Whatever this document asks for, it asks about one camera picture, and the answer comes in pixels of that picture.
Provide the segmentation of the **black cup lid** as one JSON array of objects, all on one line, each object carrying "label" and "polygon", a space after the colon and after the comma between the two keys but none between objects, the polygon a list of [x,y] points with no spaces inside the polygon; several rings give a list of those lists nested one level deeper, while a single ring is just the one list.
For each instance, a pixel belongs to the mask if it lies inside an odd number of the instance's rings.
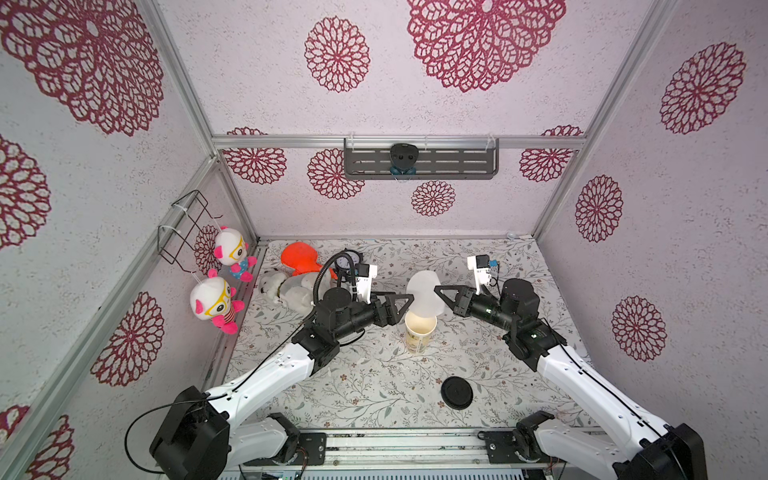
[{"label": "black cup lid", "polygon": [[440,388],[444,404],[454,410],[467,409],[474,400],[474,391],[470,383],[458,376],[445,379]]}]

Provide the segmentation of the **floral paper milk tea cup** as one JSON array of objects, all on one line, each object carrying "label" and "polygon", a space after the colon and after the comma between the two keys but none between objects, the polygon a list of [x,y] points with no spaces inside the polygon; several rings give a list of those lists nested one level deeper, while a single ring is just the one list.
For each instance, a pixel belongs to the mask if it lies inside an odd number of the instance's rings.
[{"label": "floral paper milk tea cup", "polygon": [[406,348],[412,353],[423,353],[437,327],[437,317],[422,317],[408,312],[404,321]]}]

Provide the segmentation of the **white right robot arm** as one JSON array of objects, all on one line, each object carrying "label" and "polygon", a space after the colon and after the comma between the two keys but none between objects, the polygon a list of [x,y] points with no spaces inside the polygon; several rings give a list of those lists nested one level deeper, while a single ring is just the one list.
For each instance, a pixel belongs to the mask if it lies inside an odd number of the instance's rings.
[{"label": "white right robot arm", "polygon": [[484,286],[443,285],[434,292],[455,315],[503,330],[513,356],[564,391],[608,437],[576,432],[538,411],[512,431],[517,457],[559,459],[598,479],[707,478],[701,436],[685,423],[673,426],[650,413],[594,370],[540,316],[530,282],[509,279],[499,297]]}]

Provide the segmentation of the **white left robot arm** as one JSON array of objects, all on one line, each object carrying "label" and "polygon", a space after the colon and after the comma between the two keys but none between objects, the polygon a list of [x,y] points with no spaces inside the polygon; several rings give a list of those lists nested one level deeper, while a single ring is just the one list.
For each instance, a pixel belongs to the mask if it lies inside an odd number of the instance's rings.
[{"label": "white left robot arm", "polygon": [[254,427],[245,421],[277,394],[310,378],[339,353],[341,339],[375,325],[398,324],[411,294],[357,301],[342,288],[316,301],[286,344],[250,372],[201,391],[190,386],[167,404],[149,454],[169,479],[215,479],[226,468],[286,450],[290,425],[271,415]]}]

